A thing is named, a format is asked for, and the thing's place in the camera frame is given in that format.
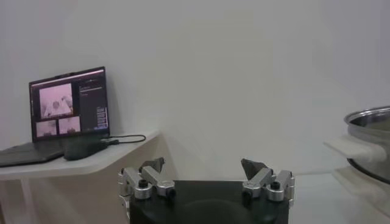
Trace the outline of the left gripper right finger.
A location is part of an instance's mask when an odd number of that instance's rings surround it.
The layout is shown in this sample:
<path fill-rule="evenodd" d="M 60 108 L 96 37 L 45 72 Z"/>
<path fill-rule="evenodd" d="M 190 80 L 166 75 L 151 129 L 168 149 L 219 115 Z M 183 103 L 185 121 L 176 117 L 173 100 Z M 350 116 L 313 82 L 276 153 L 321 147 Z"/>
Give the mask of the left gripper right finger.
<path fill-rule="evenodd" d="M 247 177 L 242 183 L 243 202 L 251 202 L 262 194 L 269 201 L 294 202 L 295 176 L 289 170 L 281 170 L 275 174 L 267 165 L 261 162 L 243 158 L 241 165 Z"/>

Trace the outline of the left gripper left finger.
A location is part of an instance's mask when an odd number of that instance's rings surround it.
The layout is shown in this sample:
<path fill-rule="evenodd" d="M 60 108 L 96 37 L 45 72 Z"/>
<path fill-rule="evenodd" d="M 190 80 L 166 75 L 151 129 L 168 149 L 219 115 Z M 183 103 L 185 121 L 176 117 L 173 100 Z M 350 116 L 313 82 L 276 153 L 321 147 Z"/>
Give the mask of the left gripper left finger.
<path fill-rule="evenodd" d="M 122 168 L 118 173 L 119 196 L 147 200 L 155 189 L 158 196 L 173 200 L 176 197 L 176 186 L 173 180 L 161 172 L 164 164 L 165 159 L 160 157 L 145 161 L 138 169 Z"/>

